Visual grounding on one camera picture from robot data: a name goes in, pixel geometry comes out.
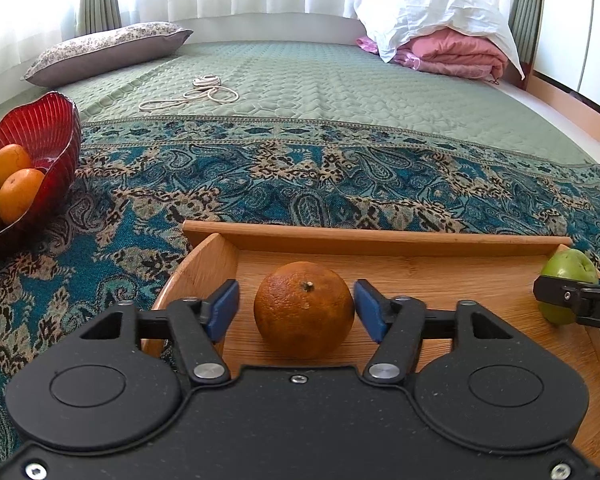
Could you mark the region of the small green apple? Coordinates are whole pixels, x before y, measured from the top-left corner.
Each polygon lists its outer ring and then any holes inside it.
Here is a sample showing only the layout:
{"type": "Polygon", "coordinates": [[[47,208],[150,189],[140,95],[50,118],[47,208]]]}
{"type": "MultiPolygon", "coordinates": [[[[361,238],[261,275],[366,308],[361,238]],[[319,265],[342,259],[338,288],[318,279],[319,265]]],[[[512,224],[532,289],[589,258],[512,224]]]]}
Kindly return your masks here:
{"type": "Polygon", "coordinates": [[[591,259],[579,249],[569,248],[555,252],[547,260],[533,283],[532,292],[547,322],[568,325],[577,321],[577,315],[567,296],[572,296],[580,284],[599,282],[591,259]]]}

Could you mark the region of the dark rough-skinned orange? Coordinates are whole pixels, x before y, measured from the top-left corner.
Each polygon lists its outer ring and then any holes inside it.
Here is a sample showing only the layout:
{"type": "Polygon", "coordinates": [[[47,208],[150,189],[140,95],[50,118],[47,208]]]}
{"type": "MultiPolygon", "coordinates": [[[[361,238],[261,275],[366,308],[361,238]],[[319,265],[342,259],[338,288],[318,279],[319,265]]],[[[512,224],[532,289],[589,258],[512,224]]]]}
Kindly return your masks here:
{"type": "Polygon", "coordinates": [[[295,261],[261,282],[253,316],[264,341],[281,356],[312,360],[327,356],[347,339],[354,304],[349,286],[335,271],[295,261]]]}

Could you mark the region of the wooden serving tray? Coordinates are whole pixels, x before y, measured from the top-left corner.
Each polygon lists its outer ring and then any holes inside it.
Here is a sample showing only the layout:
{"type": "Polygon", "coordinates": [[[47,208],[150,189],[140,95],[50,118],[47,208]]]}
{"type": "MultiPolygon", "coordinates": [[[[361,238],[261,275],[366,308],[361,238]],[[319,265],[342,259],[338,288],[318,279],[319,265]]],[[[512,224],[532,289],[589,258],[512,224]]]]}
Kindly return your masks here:
{"type": "Polygon", "coordinates": [[[229,278],[238,281],[240,306],[219,348],[230,372],[244,364],[283,365],[263,342],[252,315],[262,280],[279,266],[311,261],[347,284],[369,280],[388,297],[404,294],[431,309],[451,310],[472,299],[493,311],[584,379],[590,406],[574,444],[600,466],[600,330],[556,327],[542,318],[532,284],[563,236],[516,236],[366,231],[187,220],[187,256],[154,303],[157,310],[184,297],[205,297],[229,278]]]}

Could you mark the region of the blue paisley blanket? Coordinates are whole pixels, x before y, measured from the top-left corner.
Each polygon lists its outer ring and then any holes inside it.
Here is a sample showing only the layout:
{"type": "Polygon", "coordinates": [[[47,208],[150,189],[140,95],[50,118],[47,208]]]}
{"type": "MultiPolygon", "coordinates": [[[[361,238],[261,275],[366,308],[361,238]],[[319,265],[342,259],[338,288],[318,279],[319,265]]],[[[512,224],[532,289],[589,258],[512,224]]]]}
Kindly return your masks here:
{"type": "Polygon", "coordinates": [[[309,119],[89,122],[52,218],[0,255],[0,463],[19,444],[12,374],[116,301],[149,307],[186,220],[566,236],[600,269],[600,165],[309,119]]]}

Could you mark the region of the orange in bowl front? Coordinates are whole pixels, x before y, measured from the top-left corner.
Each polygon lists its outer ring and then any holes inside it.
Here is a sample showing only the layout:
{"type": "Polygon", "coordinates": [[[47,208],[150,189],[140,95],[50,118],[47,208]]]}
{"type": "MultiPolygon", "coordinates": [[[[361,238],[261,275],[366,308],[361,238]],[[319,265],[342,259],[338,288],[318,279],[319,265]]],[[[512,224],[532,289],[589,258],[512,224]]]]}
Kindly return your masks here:
{"type": "Polygon", "coordinates": [[[20,169],[9,176],[0,188],[0,218],[13,224],[32,205],[45,174],[35,168],[20,169]]]}

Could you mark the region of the orange in bowl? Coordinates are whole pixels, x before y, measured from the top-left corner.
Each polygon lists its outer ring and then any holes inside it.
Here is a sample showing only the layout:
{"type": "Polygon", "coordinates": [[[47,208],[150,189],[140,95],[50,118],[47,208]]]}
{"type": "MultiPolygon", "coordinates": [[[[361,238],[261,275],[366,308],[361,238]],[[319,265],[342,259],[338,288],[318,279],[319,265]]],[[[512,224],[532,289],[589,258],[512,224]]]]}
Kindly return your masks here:
{"type": "Polygon", "coordinates": [[[20,169],[9,176],[0,188],[0,218],[13,224],[32,205],[45,174],[35,168],[20,169]]]}
{"type": "Polygon", "coordinates": [[[0,148],[0,186],[15,172],[32,167],[31,156],[22,145],[13,143],[0,148]]]}

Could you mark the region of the red glass fruit bowl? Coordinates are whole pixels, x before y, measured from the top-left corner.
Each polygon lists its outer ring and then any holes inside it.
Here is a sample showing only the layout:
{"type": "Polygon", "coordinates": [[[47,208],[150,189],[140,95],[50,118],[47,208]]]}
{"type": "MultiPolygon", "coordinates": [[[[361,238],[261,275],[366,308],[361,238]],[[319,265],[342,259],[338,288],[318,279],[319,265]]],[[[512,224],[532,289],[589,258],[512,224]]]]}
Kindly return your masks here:
{"type": "Polygon", "coordinates": [[[81,147],[80,115],[76,104],[51,91],[39,99],[15,107],[0,121],[0,148],[22,145],[33,166],[45,174],[41,188],[28,211],[0,231],[0,252],[26,246],[42,232],[65,203],[76,180],[81,147]]]}

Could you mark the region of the orange in bowl rear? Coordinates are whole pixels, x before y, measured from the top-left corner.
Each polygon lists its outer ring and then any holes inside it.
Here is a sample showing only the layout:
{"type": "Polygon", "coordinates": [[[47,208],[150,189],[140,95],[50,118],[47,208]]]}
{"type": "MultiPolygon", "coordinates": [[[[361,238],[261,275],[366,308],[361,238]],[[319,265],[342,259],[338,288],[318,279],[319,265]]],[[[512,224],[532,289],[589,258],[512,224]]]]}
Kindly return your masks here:
{"type": "Polygon", "coordinates": [[[0,148],[0,186],[15,172],[32,167],[31,156],[22,145],[13,143],[0,148]]]}

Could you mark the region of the green quilted mattress cover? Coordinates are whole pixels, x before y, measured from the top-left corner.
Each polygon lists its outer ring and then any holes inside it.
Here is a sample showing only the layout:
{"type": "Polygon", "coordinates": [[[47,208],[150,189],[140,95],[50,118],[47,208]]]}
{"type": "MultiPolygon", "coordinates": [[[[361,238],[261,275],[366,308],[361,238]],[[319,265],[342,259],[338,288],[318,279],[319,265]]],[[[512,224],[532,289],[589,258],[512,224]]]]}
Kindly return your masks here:
{"type": "Polygon", "coordinates": [[[84,122],[140,116],[140,104],[176,99],[214,75],[239,99],[200,100],[175,115],[356,122],[445,136],[563,165],[592,157],[534,110],[482,81],[386,64],[357,46],[307,42],[186,44],[168,58],[88,78],[60,91],[84,122]]]}

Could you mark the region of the pink folded blanket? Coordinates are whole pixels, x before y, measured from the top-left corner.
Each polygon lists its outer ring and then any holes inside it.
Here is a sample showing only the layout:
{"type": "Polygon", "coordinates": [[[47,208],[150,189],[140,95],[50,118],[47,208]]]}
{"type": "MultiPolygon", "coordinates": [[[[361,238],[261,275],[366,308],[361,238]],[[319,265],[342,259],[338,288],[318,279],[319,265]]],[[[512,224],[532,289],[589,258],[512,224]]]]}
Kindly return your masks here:
{"type": "Polygon", "coordinates": [[[416,72],[497,82],[509,59],[489,39],[445,27],[401,44],[390,62],[416,72]]]}

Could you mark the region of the grey floral pillow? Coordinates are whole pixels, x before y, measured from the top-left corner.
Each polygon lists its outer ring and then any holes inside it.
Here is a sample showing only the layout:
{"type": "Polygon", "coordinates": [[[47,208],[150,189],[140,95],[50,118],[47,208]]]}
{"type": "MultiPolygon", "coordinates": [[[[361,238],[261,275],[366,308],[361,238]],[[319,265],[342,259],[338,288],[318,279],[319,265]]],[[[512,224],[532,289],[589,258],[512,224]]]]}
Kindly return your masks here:
{"type": "Polygon", "coordinates": [[[79,36],[46,49],[22,79],[38,87],[62,87],[120,68],[166,58],[193,33],[191,29],[170,22],[146,22],[79,36]]]}

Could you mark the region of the green drape right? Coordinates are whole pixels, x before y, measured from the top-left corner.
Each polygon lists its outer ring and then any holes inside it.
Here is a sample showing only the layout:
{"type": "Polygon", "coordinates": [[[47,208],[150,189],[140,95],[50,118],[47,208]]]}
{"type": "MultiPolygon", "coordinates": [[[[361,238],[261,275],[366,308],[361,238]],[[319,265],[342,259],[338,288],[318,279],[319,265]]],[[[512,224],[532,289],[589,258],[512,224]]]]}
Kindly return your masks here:
{"type": "Polygon", "coordinates": [[[513,0],[509,29],[521,64],[531,65],[538,44],[543,0],[513,0]]]}

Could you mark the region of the white crumpled duvet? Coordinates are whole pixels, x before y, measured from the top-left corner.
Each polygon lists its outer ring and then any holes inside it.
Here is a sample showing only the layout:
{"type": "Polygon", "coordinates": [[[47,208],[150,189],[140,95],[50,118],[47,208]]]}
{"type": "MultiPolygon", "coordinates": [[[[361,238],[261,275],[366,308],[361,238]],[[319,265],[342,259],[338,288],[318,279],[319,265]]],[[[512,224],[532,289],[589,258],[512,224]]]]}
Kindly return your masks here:
{"type": "Polygon", "coordinates": [[[507,68],[524,76],[505,16],[484,0],[360,0],[355,12],[365,28],[356,44],[386,63],[401,44],[447,27],[489,39],[508,57],[507,68]]]}

